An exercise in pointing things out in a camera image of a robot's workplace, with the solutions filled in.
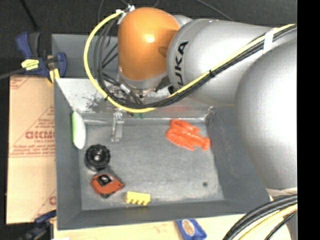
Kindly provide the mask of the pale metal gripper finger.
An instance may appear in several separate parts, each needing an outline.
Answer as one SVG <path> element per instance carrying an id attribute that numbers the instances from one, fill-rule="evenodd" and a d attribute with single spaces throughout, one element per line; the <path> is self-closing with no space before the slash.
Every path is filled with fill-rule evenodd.
<path id="1" fill-rule="evenodd" d="M 113 118 L 112 118 L 112 134 L 111 134 L 111 141 L 112 142 L 117 142 L 118 141 L 117 123 L 118 123 L 118 113 L 115 111 L 113 113 Z"/>
<path id="2" fill-rule="evenodd" d="M 124 132 L 124 113 L 121 111 L 117 116 L 117 140 L 120 141 Z"/>

